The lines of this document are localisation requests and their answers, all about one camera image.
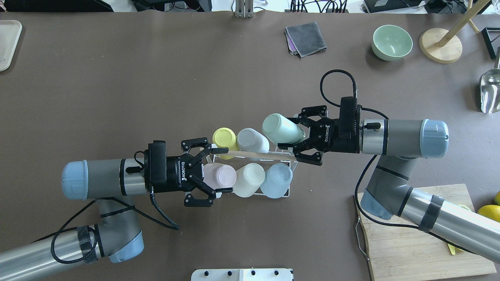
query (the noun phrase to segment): brown table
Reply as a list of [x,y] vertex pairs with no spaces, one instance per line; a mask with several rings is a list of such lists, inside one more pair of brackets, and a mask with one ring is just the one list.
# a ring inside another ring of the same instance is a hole
[[[292,116],[326,104],[321,76],[351,72],[359,102],[393,119],[443,120],[450,145],[441,159],[422,159],[414,187],[465,183],[476,208],[500,189],[500,114],[477,109],[480,76],[493,68],[483,39],[465,26],[459,61],[442,65],[418,47],[429,28],[450,29],[458,15],[288,14],[235,19],[213,13],[4,13],[23,30],[11,66],[0,72],[0,252],[56,231],[85,202],[66,199],[61,171],[71,161],[131,158],[152,140],[211,137],[215,129],[260,129],[271,113]],[[285,26],[317,21],[328,50],[290,56]],[[474,19],[498,27],[496,15]],[[385,62],[371,35],[385,24],[406,29],[413,51]],[[347,77],[324,85],[334,101],[351,94]],[[338,111],[330,107],[330,117]],[[377,116],[364,113],[364,118]],[[367,280],[353,231],[353,190],[369,155],[324,156],[299,164],[291,196],[271,200],[225,194],[211,208],[186,208],[184,194],[163,193],[159,205],[180,225],[141,218],[145,249],[136,258],[96,264],[51,280],[190,280],[194,269],[293,268],[296,280]],[[147,196],[136,205],[156,218]],[[74,225],[98,222],[96,208]],[[493,281],[500,274],[461,278]]]

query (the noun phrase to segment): robotiq logo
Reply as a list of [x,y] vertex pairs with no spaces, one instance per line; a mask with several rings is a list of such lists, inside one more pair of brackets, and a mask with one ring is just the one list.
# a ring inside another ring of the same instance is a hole
[[330,140],[330,125],[326,125],[326,131],[324,132],[324,142],[328,143]]
[[186,168],[184,167],[184,164],[185,164],[185,163],[186,163],[186,162],[181,162],[181,163],[180,163],[180,173],[182,174],[182,178],[181,178],[181,180],[182,180],[182,181],[187,181],[187,180],[188,180],[188,179],[186,178]]

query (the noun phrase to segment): green bowl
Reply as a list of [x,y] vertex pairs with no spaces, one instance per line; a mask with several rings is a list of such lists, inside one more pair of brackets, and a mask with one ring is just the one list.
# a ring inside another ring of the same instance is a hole
[[382,25],[373,33],[371,49],[384,61],[396,61],[408,55],[413,41],[408,32],[396,25]]

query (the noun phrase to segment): folded towel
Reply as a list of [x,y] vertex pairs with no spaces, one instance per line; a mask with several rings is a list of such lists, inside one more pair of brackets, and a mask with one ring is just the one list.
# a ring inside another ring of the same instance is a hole
[[287,44],[291,55],[294,54],[291,45],[301,58],[327,49],[317,22],[287,26],[285,27],[285,34],[287,35]]

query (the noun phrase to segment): wooden pole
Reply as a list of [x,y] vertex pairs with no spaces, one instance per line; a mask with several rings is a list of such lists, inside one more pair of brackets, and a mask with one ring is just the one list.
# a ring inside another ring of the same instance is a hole
[[[467,11],[469,11],[471,8],[472,8],[472,0],[469,0],[468,4],[467,4]],[[474,24],[474,22],[472,21],[472,18],[469,18],[468,20],[468,23],[470,25],[470,28],[472,28],[472,30],[475,32],[475,33],[479,33],[479,29],[478,27]]]
[[236,151],[229,150],[228,153],[217,154],[218,156],[239,156],[246,158],[259,158],[268,160],[283,160],[283,161],[297,161],[292,155],[286,154],[274,154],[274,153],[259,153],[259,152],[248,152],[248,151]]
[[439,47],[444,47],[457,33],[471,20],[479,11],[488,4],[490,0],[479,0],[468,10],[465,15],[453,26],[453,28],[444,35],[444,37],[439,40],[437,45]]

